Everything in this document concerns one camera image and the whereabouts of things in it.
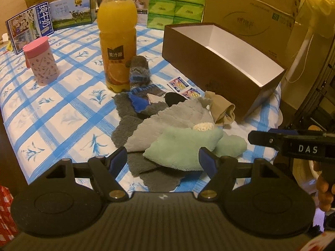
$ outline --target yellow plastic bag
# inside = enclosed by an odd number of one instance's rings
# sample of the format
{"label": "yellow plastic bag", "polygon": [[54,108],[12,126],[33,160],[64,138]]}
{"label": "yellow plastic bag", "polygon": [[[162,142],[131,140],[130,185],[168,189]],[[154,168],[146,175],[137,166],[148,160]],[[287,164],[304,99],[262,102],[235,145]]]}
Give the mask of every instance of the yellow plastic bag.
{"label": "yellow plastic bag", "polygon": [[312,27],[315,33],[323,37],[332,37],[335,24],[335,0],[305,0],[296,21]]}

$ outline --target screw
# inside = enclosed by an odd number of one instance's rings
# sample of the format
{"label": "screw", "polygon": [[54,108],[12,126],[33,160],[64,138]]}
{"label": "screw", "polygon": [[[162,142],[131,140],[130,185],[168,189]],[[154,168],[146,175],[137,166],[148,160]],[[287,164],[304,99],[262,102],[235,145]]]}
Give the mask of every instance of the screw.
{"label": "screw", "polygon": [[121,191],[121,190],[114,190],[114,191],[111,191],[109,193],[109,196],[111,198],[114,198],[114,199],[121,199],[125,195],[126,195],[126,193],[124,191]]}
{"label": "screw", "polygon": [[217,197],[217,193],[214,190],[204,190],[200,193],[200,195],[206,199],[213,199]]}

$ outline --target black handle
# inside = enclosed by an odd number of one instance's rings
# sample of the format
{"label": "black handle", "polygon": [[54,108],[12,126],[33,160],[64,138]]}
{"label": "black handle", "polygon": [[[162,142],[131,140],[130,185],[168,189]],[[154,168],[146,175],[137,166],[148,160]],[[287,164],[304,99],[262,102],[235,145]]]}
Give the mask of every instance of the black handle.
{"label": "black handle", "polygon": [[[320,162],[322,177],[329,184],[328,191],[332,192],[332,187],[335,184],[335,164]],[[335,201],[332,202],[332,208],[335,208]]]}

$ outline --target cow image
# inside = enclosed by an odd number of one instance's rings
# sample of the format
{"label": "cow image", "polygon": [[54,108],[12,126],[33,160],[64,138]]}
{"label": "cow image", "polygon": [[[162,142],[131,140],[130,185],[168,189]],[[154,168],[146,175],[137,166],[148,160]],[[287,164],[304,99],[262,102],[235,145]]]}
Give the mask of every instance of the cow image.
{"label": "cow image", "polygon": [[81,12],[75,12],[75,11],[69,11],[72,15],[72,18],[77,22],[78,20],[83,20],[84,19],[84,13]]}

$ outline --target blue plaid bedsheet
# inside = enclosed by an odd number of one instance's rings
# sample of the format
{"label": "blue plaid bedsheet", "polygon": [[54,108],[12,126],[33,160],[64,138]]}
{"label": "blue plaid bedsheet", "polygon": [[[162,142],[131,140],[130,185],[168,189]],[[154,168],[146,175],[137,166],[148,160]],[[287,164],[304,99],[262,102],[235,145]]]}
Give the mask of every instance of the blue plaid bedsheet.
{"label": "blue plaid bedsheet", "polygon": [[[137,54],[148,59],[153,83],[166,92],[167,81],[177,76],[188,80],[161,56],[163,31],[137,26]],[[119,123],[115,95],[105,86],[103,62],[96,23],[56,31],[49,39],[60,76],[40,87],[21,53],[3,54],[0,50],[0,106],[4,125],[20,167],[31,183],[61,158],[86,162],[90,157],[109,155],[116,147],[111,133]],[[266,131],[278,121],[280,86],[244,123],[226,127],[228,134],[246,139],[251,130]],[[248,143],[238,159],[271,161],[274,149]],[[146,191],[143,181],[134,178],[126,165],[117,177],[129,193]],[[184,178],[175,191],[198,193],[209,181],[204,172]],[[78,183],[89,186],[87,179]],[[237,186],[245,179],[237,181]]]}

